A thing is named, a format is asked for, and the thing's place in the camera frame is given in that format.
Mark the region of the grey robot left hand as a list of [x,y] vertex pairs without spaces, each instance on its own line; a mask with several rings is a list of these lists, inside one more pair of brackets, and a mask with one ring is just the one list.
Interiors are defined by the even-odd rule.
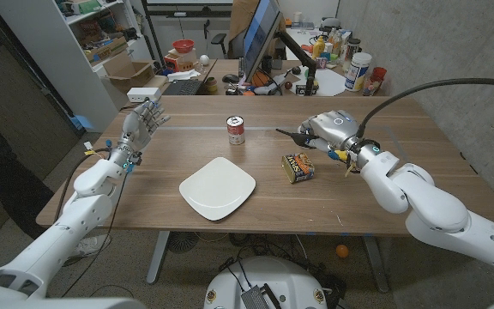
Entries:
[[142,152],[150,143],[154,132],[171,118],[162,116],[164,110],[158,101],[149,98],[135,107],[124,119],[122,133],[109,160],[123,168],[140,165]]

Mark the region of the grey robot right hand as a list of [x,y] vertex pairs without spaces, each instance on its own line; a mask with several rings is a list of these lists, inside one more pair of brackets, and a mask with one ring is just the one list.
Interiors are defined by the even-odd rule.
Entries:
[[323,112],[307,118],[297,129],[298,133],[316,136],[304,144],[323,152],[343,150],[357,133],[358,122],[343,110]]

